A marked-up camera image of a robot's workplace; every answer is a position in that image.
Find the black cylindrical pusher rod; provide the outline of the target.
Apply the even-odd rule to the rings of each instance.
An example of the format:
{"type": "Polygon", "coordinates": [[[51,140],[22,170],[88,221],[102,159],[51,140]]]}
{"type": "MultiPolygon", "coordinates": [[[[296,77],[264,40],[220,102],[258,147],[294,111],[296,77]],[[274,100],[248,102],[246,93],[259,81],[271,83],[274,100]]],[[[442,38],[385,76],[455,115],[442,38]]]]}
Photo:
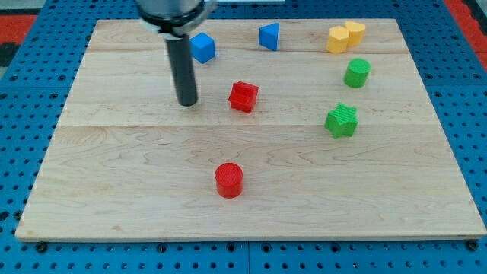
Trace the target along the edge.
{"type": "Polygon", "coordinates": [[[197,103],[198,91],[189,36],[185,34],[178,40],[166,40],[166,46],[177,102],[190,107],[197,103]]]}

